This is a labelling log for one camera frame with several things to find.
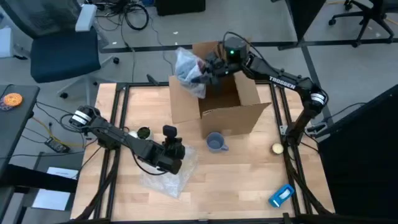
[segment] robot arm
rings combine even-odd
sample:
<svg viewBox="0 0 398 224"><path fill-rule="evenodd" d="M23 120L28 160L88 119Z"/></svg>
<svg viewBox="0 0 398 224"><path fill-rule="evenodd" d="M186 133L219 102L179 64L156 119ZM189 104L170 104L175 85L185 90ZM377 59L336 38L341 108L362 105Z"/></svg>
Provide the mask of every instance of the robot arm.
<svg viewBox="0 0 398 224"><path fill-rule="evenodd" d="M177 174L181 168L185 147L182 145L182 139L176 138L175 127L163 127L164 135L167 137L161 145L151 140L132 137L107 122L101 117L100 111L91 106L80 106L69 123L82 133L93 133L102 147L107 149L117 149L121 145L128 147L132 156L137 156L142 162L157 167L159 171Z"/></svg>
<svg viewBox="0 0 398 224"><path fill-rule="evenodd" d="M242 71L252 80L270 81L278 86L296 91L302 100L304 110L296 122L287 127L285 137L297 144L304 129L311 119L320 114L328 97L325 91L309 78L295 76L270 66L263 57L248 52L247 42L238 37L231 37L223 44L226 60L214 52L206 58L204 76L192 80L193 83L218 84L218 79Z"/></svg>

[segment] blue mug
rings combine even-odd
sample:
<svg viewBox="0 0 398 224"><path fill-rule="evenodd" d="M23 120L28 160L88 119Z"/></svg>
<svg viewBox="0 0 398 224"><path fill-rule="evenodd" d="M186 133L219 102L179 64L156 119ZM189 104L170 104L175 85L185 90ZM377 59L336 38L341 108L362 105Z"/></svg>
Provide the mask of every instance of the blue mug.
<svg viewBox="0 0 398 224"><path fill-rule="evenodd" d="M206 138L206 144L210 152L229 150L229 147L225 144L224 137L220 133L210 133Z"/></svg>

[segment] white paper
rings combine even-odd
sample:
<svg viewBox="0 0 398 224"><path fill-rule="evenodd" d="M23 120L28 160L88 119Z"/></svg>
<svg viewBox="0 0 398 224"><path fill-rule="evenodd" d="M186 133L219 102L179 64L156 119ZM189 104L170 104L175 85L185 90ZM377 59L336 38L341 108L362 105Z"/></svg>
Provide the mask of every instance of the white paper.
<svg viewBox="0 0 398 224"><path fill-rule="evenodd" d="M71 179L72 178L76 179L78 171L71 169L49 167L47 173L53 175L59 175L62 177L68 177ZM70 193L68 192L58 192L54 190L40 189L36 195L32 207L64 211L65 207L67 206L69 196Z"/></svg>

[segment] clear plastic bag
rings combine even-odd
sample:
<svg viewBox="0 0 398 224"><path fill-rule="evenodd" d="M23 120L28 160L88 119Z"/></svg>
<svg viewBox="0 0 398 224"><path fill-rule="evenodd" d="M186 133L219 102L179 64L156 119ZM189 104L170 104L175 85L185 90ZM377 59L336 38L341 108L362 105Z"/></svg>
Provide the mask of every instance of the clear plastic bag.
<svg viewBox="0 0 398 224"><path fill-rule="evenodd" d="M182 166L178 174L174 175L166 173L164 175L150 175L141 172L140 183L150 189L156 190L163 194L178 198L192 176L198 163L198 154L196 150L190 146L185 146L185 157L182 160ZM141 163L142 167L149 172L159 172L150 165Z"/></svg>
<svg viewBox="0 0 398 224"><path fill-rule="evenodd" d="M204 61L189 50L181 47L175 52L177 54L175 73L181 86L185 87L194 96L204 99L206 97L206 85L191 82L193 78L202 76L200 66L205 64Z"/></svg>

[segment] black office chair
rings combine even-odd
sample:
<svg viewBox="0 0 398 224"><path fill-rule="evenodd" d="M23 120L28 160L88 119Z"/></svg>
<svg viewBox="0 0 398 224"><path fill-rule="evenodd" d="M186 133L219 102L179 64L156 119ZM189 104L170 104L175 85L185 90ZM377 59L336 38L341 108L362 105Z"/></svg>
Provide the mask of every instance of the black office chair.
<svg viewBox="0 0 398 224"><path fill-rule="evenodd" d="M77 83L85 83L86 100L90 104L90 87L103 82L115 82L95 77L106 63L119 59L108 57L100 63L98 34L95 30L93 5L82 7L76 0L0 0L0 6L21 31L33 38L30 51L30 74L37 83L55 82L69 78L80 79L58 91L62 98ZM91 9L91 17L79 16ZM86 29L78 29L79 20L89 21Z"/></svg>
<svg viewBox="0 0 398 224"><path fill-rule="evenodd" d="M362 11L359 12L348 12L343 14L334 15L331 20L329 21L329 25L336 24L336 18L339 17L353 17L353 16L362 16L363 20L359 23L362 25L361 32L359 33L356 42L353 43L353 47L358 47L361 45L361 38L369 24L369 21L373 19L376 21L380 26L382 26L389 34L390 37L386 40L386 43L391 44L394 38L394 32L392 29L387 25L384 19L387 17L386 13L388 12L398 12L398 1L397 0L370 0L373 3L373 7L369 8L357 1L354 0L346 0L345 1L345 8L346 10L350 10L354 5L358 6Z"/></svg>

